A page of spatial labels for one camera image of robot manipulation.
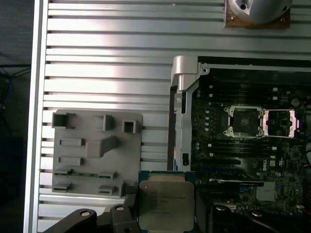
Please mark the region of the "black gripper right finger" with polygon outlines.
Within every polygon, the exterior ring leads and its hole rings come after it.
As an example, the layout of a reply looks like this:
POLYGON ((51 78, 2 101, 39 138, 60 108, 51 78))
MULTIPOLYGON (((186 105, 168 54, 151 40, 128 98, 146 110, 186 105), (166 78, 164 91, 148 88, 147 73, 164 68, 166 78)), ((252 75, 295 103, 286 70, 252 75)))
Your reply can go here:
POLYGON ((309 233, 311 217, 281 216, 260 210, 242 214, 214 204, 204 192, 195 192, 195 218, 201 233, 309 233))

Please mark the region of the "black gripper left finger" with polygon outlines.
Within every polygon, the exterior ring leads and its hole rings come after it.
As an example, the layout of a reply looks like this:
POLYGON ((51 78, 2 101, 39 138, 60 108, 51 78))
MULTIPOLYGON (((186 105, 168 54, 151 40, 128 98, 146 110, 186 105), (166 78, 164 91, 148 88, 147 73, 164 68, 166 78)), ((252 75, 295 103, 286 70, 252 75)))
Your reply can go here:
POLYGON ((78 209, 45 230, 46 233, 139 233, 138 187, 125 189, 123 204, 113 205, 97 215, 91 209, 78 209))

